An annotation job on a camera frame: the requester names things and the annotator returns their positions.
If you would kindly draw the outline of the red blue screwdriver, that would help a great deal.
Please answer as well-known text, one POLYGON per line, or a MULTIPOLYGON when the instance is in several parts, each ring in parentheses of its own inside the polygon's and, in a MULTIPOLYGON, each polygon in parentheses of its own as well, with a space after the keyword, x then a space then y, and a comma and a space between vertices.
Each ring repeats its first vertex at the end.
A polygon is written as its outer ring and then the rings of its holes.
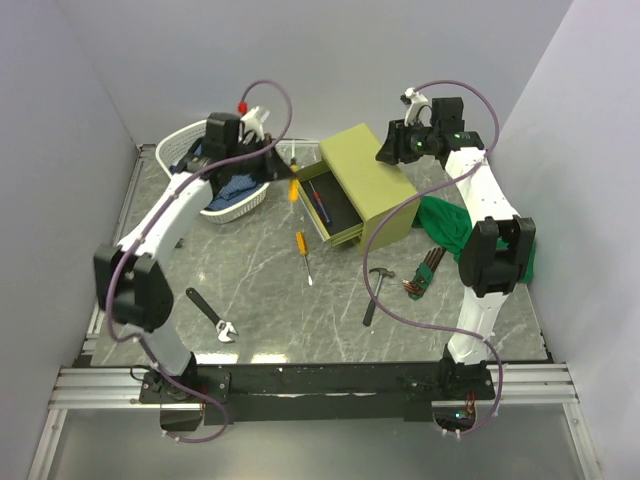
POLYGON ((311 180, 309 180, 309 182, 308 182, 308 183, 309 183, 309 187, 310 187, 310 189, 311 189, 311 192, 312 192, 312 194, 313 194, 313 198, 314 198, 314 201, 315 201, 315 203, 316 203, 317 208, 318 208, 320 211, 323 211, 323 210, 324 210, 324 205, 323 205, 323 201, 322 201, 322 199, 321 199, 320 194, 319 194, 319 193, 318 193, 318 191, 316 190, 316 188, 315 188, 315 186, 313 185, 313 183, 312 183, 312 181, 311 181, 311 180))

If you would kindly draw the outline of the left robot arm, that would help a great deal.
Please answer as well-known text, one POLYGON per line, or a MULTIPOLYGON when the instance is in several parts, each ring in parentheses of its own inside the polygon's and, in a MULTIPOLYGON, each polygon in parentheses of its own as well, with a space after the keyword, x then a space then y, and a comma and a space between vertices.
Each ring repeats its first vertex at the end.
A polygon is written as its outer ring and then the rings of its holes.
POLYGON ((212 113, 201 134, 170 170, 170 181, 151 210, 117 244, 100 246, 93 257, 96 294, 111 338, 136 340, 152 367, 165 373, 164 391, 175 401, 192 399, 199 388, 195 362, 169 317, 174 295, 164 269, 192 222, 231 180, 257 184, 293 177, 276 138, 264 130, 269 112, 212 113))

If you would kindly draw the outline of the olive green tool chest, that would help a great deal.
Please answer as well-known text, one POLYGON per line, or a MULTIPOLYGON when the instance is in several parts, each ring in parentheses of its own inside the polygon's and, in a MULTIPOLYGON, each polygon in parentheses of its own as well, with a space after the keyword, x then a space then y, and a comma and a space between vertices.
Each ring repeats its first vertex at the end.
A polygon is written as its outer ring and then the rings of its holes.
POLYGON ((333 247, 351 242, 359 250, 374 251, 411 230, 417 200, 385 219, 417 190, 399 167, 375 159, 380 148, 369 126, 361 123, 320 141, 319 160, 297 171, 300 199, 322 240, 333 247), (328 210, 330 225, 318 214, 309 180, 328 210))

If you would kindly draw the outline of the small black yellow screwdriver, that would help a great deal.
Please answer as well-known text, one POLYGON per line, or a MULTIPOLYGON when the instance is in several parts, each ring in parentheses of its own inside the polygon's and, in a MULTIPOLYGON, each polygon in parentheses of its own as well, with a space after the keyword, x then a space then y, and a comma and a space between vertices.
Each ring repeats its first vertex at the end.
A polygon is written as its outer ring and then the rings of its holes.
MULTIPOLYGON (((298 161, 295 155, 295 143, 291 144, 291 159, 289 162, 290 169, 296 173, 298 171, 298 161)), ((298 201, 299 192, 298 192, 298 180, 297 177, 294 177, 289 181, 289 189, 288 189, 288 199, 294 204, 298 201)))

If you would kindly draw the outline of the orange yellow screwdriver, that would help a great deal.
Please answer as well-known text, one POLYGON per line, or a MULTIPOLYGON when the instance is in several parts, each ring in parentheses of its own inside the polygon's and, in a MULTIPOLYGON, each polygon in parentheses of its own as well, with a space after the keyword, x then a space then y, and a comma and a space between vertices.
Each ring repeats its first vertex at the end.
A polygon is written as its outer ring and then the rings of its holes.
POLYGON ((308 247, 307 247, 307 243, 306 243, 306 239, 304 234, 301 231, 298 231, 296 233, 296 243, 299 249, 299 253, 302 256, 303 260, 304 260, 304 265, 305 265, 305 269, 307 272, 307 283, 309 286, 313 285, 313 278, 311 275, 311 270, 310 270, 310 265, 309 265, 309 261, 308 261, 308 247))

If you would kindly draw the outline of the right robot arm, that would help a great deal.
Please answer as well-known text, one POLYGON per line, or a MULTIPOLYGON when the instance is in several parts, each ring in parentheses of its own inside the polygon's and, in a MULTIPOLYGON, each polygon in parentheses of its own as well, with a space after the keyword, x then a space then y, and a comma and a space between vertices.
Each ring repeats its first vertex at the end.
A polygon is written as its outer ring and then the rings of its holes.
POLYGON ((376 160, 397 165, 434 157, 455 181, 471 221, 458 263, 465 286, 463 303, 456 332, 445 347, 445 355, 455 364, 437 376, 439 390, 457 399, 473 385, 472 374, 463 365, 489 358, 486 341, 501 307, 524 279, 536 227, 507 200, 479 134, 465 129, 460 97, 428 100, 408 89, 401 101, 407 107, 405 117, 389 122, 376 160))

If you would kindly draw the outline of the black adjustable wrench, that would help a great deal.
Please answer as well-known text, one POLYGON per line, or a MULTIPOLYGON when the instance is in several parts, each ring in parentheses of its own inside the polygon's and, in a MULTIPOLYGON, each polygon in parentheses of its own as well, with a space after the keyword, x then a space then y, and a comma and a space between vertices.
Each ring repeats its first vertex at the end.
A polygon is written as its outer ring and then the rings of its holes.
POLYGON ((223 320, 195 288, 187 288, 185 294, 214 325, 217 338, 221 343, 229 344, 235 342, 238 332, 230 321, 223 320))

